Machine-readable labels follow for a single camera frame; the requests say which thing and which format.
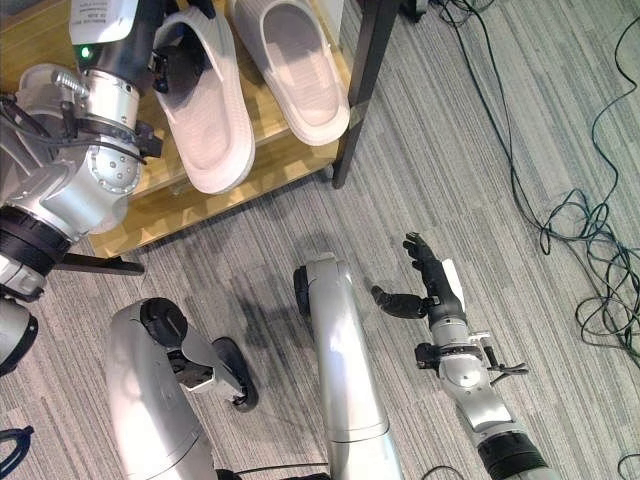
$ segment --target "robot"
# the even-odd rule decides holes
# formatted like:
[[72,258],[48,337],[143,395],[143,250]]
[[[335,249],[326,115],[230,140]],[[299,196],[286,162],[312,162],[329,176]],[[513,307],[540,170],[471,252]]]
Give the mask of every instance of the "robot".
[[[215,15],[210,2],[190,3]],[[89,232],[124,218],[144,157],[161,154],[153,127],[137,120],[140,97],[151,86],[188,90],[202,72],[193,32],[170,49],[153,49],[165,14],[178,8],[174,1],[93,7],[71,2],[78,74],[39,65],[23,74],[16,95],[1,97],[0,375],[12,371],[35,340],[37,320],[18,302],[36,301],[52,269],[144,272],[119,257],[68,252]]]
[[[189,3],[209,18],[215,15],[206,0]],[[3,95],[0,105],[0,149],[24,171],[0,206],[0,375],[12,371],[35,340],[37,320],[18,302],[36,301],[52,269],[143,272],[119,258],[68,252],[90,231],[122,218],[144,157],[160,155],[162,144],[152,126],[137,120],[140,97],[151,86],[162,92],[189,89],[202,71],[197,60],[202,56],[193,54],[197,47],[188,31],[170,50],[153,50],[165,14],[177,9],[174,1],[114,1],[97,10],[72,1],[71,9],[79,74],[54,66],[32,71],[24,88]],[[187,74],[175,81],[168,74],[174,71]],[[500,366],[489,347],[476,345],[480,336],[469,334],[462,294],[453,288],[455,270],[439,262],[419,236],[410,236],[406,247],[429,296],[391,295],[378,288],[376,301],[393,315],[429,316],[435,345],[416,349],[418,365],[437,369],[492,478],[557,478],[491,388],[483,352],[490,368]],[[401,479],[346,266],[323,257],[297,270],[295,278],[299,308],[314,326],[331,478]],[[236,480],[229,471],[213,470],[206,435],[179,387],[197,393],[215,386],[236,409],[253,408],[258,394],[235,344],[229,339],[209,344],[166,299],[120,311],[111,335],[110,404],[132,478]],[[136,420],[126,412],[144,414]],[[152,432],[153,438],[133,444],[129,432],[132,438]]]
[[419,368],[433,369],[442,389],[453,399],[461,425],[492,480],[559,480],[493,388],[489,371],[503,376],[526,373],[524,364],[497,362],[488,332],[470,333],[462,286],[450,259],[440,261],[417,233],[407,234],[403,247],[422,275],[427,297],[390,294],[374,286],[380,308],[395,317],[429,319],[433,344],[415,349]]
[[[330,469],[330,477],[300,480],[402,480],[346,264],[323,255],[296,270],[294,285],[300,312],[313,325]],[[209,344],[175,304],[147,299],[113,317],[105,363],[127,478],[240,478],[215,470],[209,440],[179,386],[193,393],[215,387],[237,410],[255,407],[258,393],[232,340]]]

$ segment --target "wire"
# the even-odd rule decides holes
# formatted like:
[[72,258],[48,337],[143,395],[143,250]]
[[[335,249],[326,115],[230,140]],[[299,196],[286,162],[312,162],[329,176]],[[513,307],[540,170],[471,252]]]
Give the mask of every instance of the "wire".
[[[574,319],[580,326],[582,341],[597,347],[624,350],[632,362],[640,368],[640,352],[634,345],[634,339],[640,336],[640,329],[638,328],[640,327],[640,276],[636,270],[636,264],[640,262],[640,248],[624,245],[618,240],[609,223],[610,206],[607,202],[618,186],[619,172],[602,149],[596,136],[597,125],[604,113],[633,93],[638,87],[637,82],[623,70],[618,54],[624,37],[631,27],[640,21],[640,17],[635,18],[624,29],[614,51],[616,69],[631,83],[632,88],[616,97],[600,110],[591,125],[591,141],[598,155],[613,174],[612,186],[604,199],[595,206],[590,204],[588,196],[583,190],[574,188],[559,205],[551,210],[548,218],[545,221],[541,221],[531,206],[515,166],[509,110],[502,78],[496,65],[486,25],[479,12],[467,0],[456,0],[456,2],[463,2],[470,14],[478,19],[487,44],[491,66],[498,83],[501,107],[505,115],[506,134],[504,135],[498,128],[496,118],[479,86],[476,74],[471,66],[467,48],[462,40],[459,25],[454,21],[448,10],[448,2],[442,7],[441,13],[447,16],[449,20],[447,23],[452,25],[455,30],[474,88],[508,159],[511,190],[516,207],[524,219],[538,230],[538,241],[542,252],[545,255],[551,253],[552,240],[566,246],[577,259],[594,291],[594,295],[581,301],[574,312]],[[574,217],[577,215],[578,233],[563,233],[557,230],[554,223],[560,222],[562,215],[571,214]],[[584,249],[584,252],[578,251],[580,247]],[[608,249],[606,255],[600,253],[603,249]],[[596,321],[598,321],[599,325],[597,330],[594,326]],[[610,336],[615,338],[617,344],[600,340],[603,337]]]
[[40,134],[42,137],[51,137],[47,129],[44,128],[40,122],[18,106],[15,96],[4,95],[2,97],[2,106],[7,109],[9,114],[12,114],[14,117],[20,117],[25,124],[29,125],[35,131],[35,133]]
[[33,433],[33,427],[31,425],[20,428],[11,428],[9,430],[0,431],[0,443],[16,442],[16,446],[13,451],[0,462],[0,479],[5,478],[24,460],[29,452],[31,446],[31,434]]
[[496,377],[494,380],[489,382],[489,385],[491,385],[492,387],[494,387],[496,383],[512,375],[526,375],[527,373],[529,373],[529,367],[527,366],[526,363],[520,363],[513,367],[505,367],[504,365],[499,365],[497,367],[489,368],[489,370],[502,373],[502,375]]
[[[468,5],[471,5],[476,12],[478,13],[482,13],[485,10],[487,10],[491,5],[493,5],[493,2],[495,0],[489,0],[487,3],[485,3],[484,5],[478,5],[478,2],[476,0],[472,0],[469,4],[467,4],[466,2],[464,2],[463,0],[435,0],[434,3],[439,4],[442,9],[440,10],[440,19],[443,20],[445,23],[448,23],[449,25],[453,26],[461,26],[462,24],[464,24],[469,17],[471,16],[471,10],[468,7]],[[443,16],[444,10],[445,8],[448,8],[449,4],[453,4],[453,6],[456,8],[456,10],[458,10],[458,19],[454,19],[453,15],[449,14],[449,18],[446,18]]]
[[249,470],[243,470],[241,472],[235,472],[235,475],[246,475],[248,473],[265,472],[267,470],[281,470],[285,468],[300,468],[300,467],[328,467],[327,462],[322,463],[294,463],[291,465],[272,465],[270,467],[258,467],[251,468]]
[[462,474],[455,468],[450,467],[449,465],[438,465],[437,467],[433,467],[431,470],[425,473],[420,480],[426,480],[431,475],[433,475],[436,472],[439,472],[440,470],[447,470],[448,472],[453,472],[456,474],[458,478],[461,478],[462,480],[464,480],[464,477],[462,476]]
[[126,148],[120,147],[119,145],[115,145],[113,143],[108,143],[108,142],[102,142],[100,140],[69,140],[69,139],[62,139],[62,138],[47,138],[44,137],[43,135],[40,135],[38,133],[32,132],[30,130],[27,130],[26,128],[24,128],[22,125],[20,125],[19,123],[17,123],[12,117],[11,115],[7,112],[6,110],[6,99],[8,97],[4,97],[3,98],[3,102],[2,102],[2,115],[0,116],[0,121],[2,121],[2,123],[4,123],[5,125],[7,125],[8,127],[12,128],[13,130],[20,132],[21,134],[37,141],[40,142],[50,148],[73,148],[73,147],[90,147],[90,146],[98,146],[98,147],[105,147],[105,148],[110,148],[112,150],[115,150],[117,152],[123,153],[125,155],[128,155],[130,157],[135,158],[138,162],[142,163],[143,165],[146,165],[147,162],[144,158],[142,158],[140,155],[137,155],[133,152],[131,152],[130,150],[127,150]]
[[631,458],[640,458],[640,453],[629,453],[625,456],[623,456],[619,461],[618,461],[618,475],[620,475],[620,478],[622,478],[622,480],[631,480],[630,478],[626,477],[623,473],[622,473],[622,465],[625,464],[625,462]]

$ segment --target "metal leg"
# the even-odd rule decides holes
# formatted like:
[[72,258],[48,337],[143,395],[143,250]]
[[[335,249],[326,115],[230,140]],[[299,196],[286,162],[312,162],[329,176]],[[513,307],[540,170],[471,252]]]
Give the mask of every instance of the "metal leg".
[[142,275],[144,266],[140,263],[124,262],[121,257],[100,258],[67,253],[54,270],[72,272],[106,273],[110,275]]
[[368,102],[373,94],[373,87],[378,78],[382,58],[400,3],[401,0],[359,2],[363,11],[353,72],[351,73],[351,84],[349,85],[351,121],[349,128],[340,139],[338,156],[333,163],[334,188],[341,188],[347,178]]

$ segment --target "shoe rack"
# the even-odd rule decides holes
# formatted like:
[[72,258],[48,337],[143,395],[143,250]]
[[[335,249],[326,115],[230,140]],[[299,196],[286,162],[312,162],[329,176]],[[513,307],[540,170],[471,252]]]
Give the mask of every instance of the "shoe rack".
[[[217,12],[227,13],[226,2],[216,0],[214,4]],[[68,0],[45,0],[2,25],[2,91],[16,91],[22,72],[37,63],[75,68],[68,35],[69,8]],[[153,125],[156,135],[163,138],[162,157],[147,159],[125,220],[113,230],[89,236],[97,256],[115,257],[147,245],[335,162],[338,141],[310,147],[293,136],[249,54],[237,35],[235,38],[242,91],[256,141],[255,162],[248,177],[224,194],[195,190],[182,168],[164,113],[153,92],[147,92],[138,118]],[[350,70],[338,49],[334,49],[334,58],[348,85]]]

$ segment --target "slipper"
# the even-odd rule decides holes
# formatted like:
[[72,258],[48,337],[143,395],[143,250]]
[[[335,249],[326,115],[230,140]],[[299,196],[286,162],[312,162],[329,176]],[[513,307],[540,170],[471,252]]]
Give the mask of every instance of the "slipper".
[[309,3],[232,0],[231,16],[293,134],[313,146],[339,138],[349,124],[349,102]]
[[189,35],[206,57],[199,78],[190,88],[169,88],[167,93],[156,89],[156,95],[189,180],[201,192],[221,193],[242,182],[251,170],[253,130],[240,88],[233,35],[224,16],[209,19],[195,7],[174,13],[156,32],[154,47],[171,46]]

